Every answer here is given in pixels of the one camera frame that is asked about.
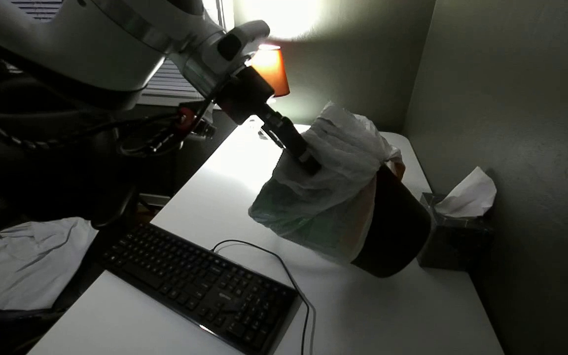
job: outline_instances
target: white tissue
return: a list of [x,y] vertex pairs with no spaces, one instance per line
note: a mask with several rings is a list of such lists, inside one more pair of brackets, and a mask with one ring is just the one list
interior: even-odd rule
[[496,181],[478,165],[437,205],[441,215],[482,217],[494,207]]

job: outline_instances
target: plastic bag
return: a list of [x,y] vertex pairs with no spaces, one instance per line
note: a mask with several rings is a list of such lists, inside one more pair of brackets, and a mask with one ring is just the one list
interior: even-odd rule
[[308,175],[285,150],[249,215],[320,254],[352,260],[372,222],[375,175],[397,150],[370,118],[332,102],[304,138],[322,169]]

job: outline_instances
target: white table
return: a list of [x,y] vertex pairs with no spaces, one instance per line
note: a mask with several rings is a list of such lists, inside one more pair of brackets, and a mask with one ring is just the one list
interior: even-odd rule
[[[257,132],[255,120],[239,126],[153,222],[206,248],[224,238],[245,238],[279,252],[318,309],[314,337],[318,355],[504,353],[466,272],[427,270],[413,262],[401,274],[379,280],[356,266],[332,264],[255,222],[247,209],[271,177],[281,153]],[[387,138],[403,150],[409,189],[417,197],[429,191],[409,140],[399,134]],[[291,284],[281,264],[261,250],[226,246],[222,254]],[[304,305],[277,353],[301,353],[303,321]],[[103,272],[32,353],[220,355],[237,351],[111,272]]]

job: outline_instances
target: orange light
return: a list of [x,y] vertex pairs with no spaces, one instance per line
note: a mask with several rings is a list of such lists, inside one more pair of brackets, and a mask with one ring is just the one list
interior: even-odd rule
[[279,45],[261,45],[261,49],[255,53],[249,65],[253,65],[275,88],[275,96],[285,96],[291,92],[285,55]]

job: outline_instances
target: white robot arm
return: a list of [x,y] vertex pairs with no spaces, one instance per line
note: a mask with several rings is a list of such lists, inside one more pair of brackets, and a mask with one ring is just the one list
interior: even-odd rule
[[172,59],[233,120],[259,114],[303,163],[316,165],[293,122],[267,104],[269,82],[245,65],[267,35],[265,21],[226,33],[202,0],[64,0],[54,21],[34,21],[0,0],[0,57],[68,96],[129,110],[157,69]]

